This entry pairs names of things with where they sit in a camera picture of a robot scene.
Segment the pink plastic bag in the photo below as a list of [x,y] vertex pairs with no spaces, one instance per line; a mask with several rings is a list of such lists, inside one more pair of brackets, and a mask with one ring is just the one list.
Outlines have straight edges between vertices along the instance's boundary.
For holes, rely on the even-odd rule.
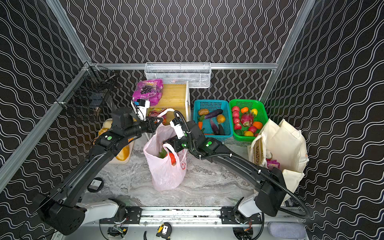
[[170,125],[160,122],[155,134],[143,148],[144,155],[152,175],[155,190],[169,191],[177,188],[185,178],[188,150],[177,150],[164,141],[176,137]]

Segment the red soda can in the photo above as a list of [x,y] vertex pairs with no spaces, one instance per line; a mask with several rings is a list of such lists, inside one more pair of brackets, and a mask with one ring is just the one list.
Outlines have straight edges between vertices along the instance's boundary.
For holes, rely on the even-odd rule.
[[266,160],[270,161],[273,158],[273,154],[270,151],[266,151]]

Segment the cream canvas tote bag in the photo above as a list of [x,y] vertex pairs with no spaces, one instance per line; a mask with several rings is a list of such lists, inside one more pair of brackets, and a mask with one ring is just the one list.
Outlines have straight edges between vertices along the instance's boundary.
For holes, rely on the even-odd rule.
[[269,119],[259,135],[248,146],[249,161],[257,166],[267,167],[266,151],[273,154],[271,160],[277,160],[280,170],[291,192],[295,192],[305,176],[304,170],[309,157],[302,131],[297,130],[287,121],[279,124]]

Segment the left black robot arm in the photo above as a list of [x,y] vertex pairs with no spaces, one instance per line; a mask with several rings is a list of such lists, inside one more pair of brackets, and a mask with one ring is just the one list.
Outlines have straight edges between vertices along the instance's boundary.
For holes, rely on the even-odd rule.
[[118,108],[112,112],[112,126],[91,146],[88,157],[57,187],[34,198],[40,220],[63,235],[70,235],[81,225],[96,219],[91,207],[81,207],[78,200],[97,174],[121,150],[144,133],[154,133],[163,118],[141,120],[134,111]]

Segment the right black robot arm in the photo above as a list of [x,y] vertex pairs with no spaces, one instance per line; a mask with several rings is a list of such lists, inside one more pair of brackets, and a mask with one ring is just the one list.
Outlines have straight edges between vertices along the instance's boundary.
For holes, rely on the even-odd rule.
[[[172,120],[170,126],[175,130],[176,136],[167,139],[166,143],[174,150],[187,150],[197,159],[222,165],[246,180],[257,191],[256,194],[241,198],[236,203],[232,217],[234,222],[245,223],[255,214],[275,217],[279,211],[301,219],[309,217],[309,209],[287,188],[283,173],[279,169],[269,170],[257,166],[235,154],[217,139],[206,138],[193,121],[185,123],[182,120]],[[284,209],[281,205],[286,195],[297,201],[304,213]]]

